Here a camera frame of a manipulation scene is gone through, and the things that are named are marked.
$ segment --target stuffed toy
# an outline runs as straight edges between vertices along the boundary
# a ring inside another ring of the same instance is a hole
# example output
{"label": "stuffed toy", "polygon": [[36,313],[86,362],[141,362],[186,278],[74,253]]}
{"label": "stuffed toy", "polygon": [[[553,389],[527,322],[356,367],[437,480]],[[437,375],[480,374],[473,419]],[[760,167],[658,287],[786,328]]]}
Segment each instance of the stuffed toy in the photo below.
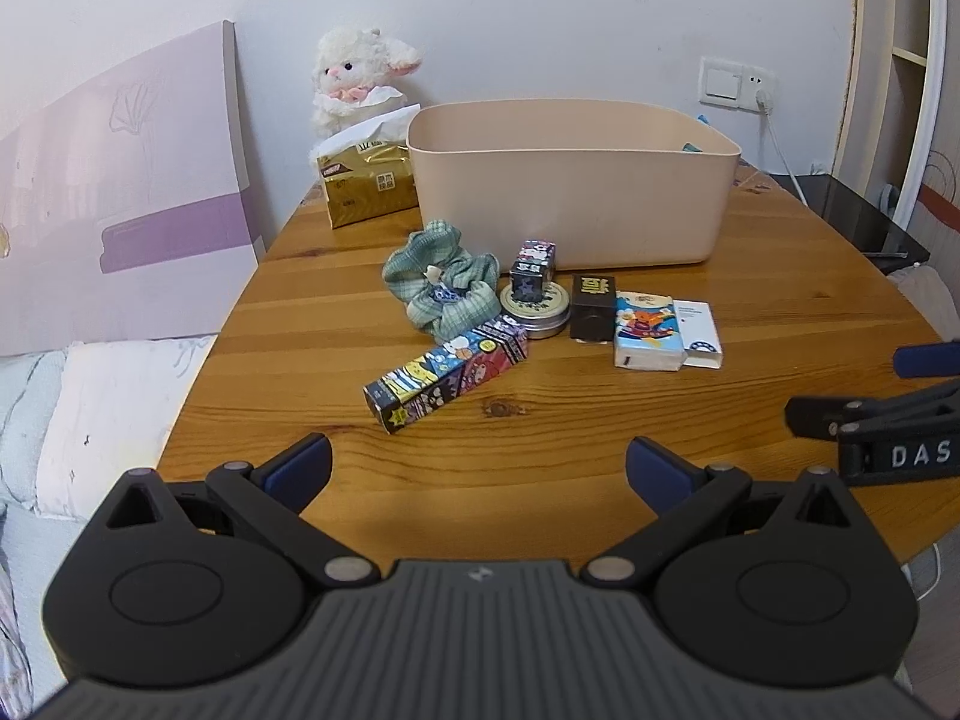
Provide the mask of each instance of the stuffed toy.
{"label": "stuffed toy", "polygon": [[390,85],[412,73],[421,54],[379,29],[338,26],[320,38],[313,70],[313,125],[328,138],[383,113],[402,108],[406,97]]}

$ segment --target wood grain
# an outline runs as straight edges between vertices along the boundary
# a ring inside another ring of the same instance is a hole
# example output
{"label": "wood grain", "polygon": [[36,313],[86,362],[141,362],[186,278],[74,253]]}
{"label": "wood grain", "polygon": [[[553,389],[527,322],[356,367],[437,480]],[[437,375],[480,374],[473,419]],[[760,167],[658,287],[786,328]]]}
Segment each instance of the wood grain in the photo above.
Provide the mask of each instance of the wood grain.
{"label": "wood grain", "polygon": [[[706,264],[613,274],[621,289],[708,301],[722,370],[620,370],[609,346],[560,335],[532,341],[527,362],[392,437],[361,388],[431,346],[380,280],[419,214],[331,231],[322,205],[301,207],[216,341],[161,473],[202,478],[324,432],[333,479],[304,517],[386,569],[399,557],[578,566],[652,518],[623,472],[637,435],[758,479],[835,467],[834,446],[790,437],[786,400],[915,389],[896,378],[891,354],[934,334],[827,223],[768,177],[741,179]],[[958,493],[960,480],[856,490],[901,560],[960,522]]]}

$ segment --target colorful cartoon box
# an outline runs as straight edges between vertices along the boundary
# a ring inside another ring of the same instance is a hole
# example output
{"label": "colorful cartoon box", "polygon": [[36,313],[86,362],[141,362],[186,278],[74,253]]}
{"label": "colorful cartoon box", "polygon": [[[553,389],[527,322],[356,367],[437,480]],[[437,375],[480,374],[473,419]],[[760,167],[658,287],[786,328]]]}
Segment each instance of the colorful cartoon box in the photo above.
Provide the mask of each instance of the colorful cartoon box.
{"label": "colorful cartoon box", "polygon": [[685,360],[673,299],[617,292],[613,363],[632,370],[680,370]]}
{"label": "colorful cartoon box", "polygon": [[388,433],[416,422],[527,357],[527,333],[501,314],[364,387]]}
{"label": "colorful cartoon box", "polygon": [[510,268],[510,292],[514,300],[539,303],[546,285],[553,281],[553,261],[557,247],[547,241],[524,241]]}

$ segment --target metal tin lid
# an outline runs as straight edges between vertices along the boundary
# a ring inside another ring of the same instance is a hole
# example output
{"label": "metal tin lid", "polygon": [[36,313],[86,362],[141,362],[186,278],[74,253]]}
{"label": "metal tin lid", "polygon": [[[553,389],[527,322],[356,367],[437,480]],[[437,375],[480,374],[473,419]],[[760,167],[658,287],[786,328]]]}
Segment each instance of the metal tin lid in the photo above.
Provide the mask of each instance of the metal tin lid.
{"label": "metal tin lid", "polygon": [[515,300],[508,284],[500,291],[500,304],[504,310],[528,329],[548,329],[566,322],[570,308],[570,295],[557,282],[551,281],[544,289],[544,299],[539,303]]}
{"label": "metal tin lid", "polygon": [[517,324],[520,324],[520,326],[527,331],[527,338],[531,341],[539,341],[540,338],[552,338],[560,333],[560,330],[563,330],[563,326],[569,317],[570,312],[566,312],[565,314],[561,314],[560,317],[551,319],[550,324],[522,322],[521,319],[517,319]]}

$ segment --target pink ear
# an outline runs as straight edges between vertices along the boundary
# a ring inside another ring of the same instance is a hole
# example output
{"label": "pink ear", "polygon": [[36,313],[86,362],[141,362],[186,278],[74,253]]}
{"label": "pink ear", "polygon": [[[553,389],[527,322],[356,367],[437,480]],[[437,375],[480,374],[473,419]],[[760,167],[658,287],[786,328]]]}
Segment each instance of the pink ear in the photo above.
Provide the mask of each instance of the pink ear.
{"label": "pink ear", "polygon": [[390,66],[390,74],[392,76],[409,76],[419,66],[421,66],[421,60],[419,59],[415,62],[397,62],[397,64]]}

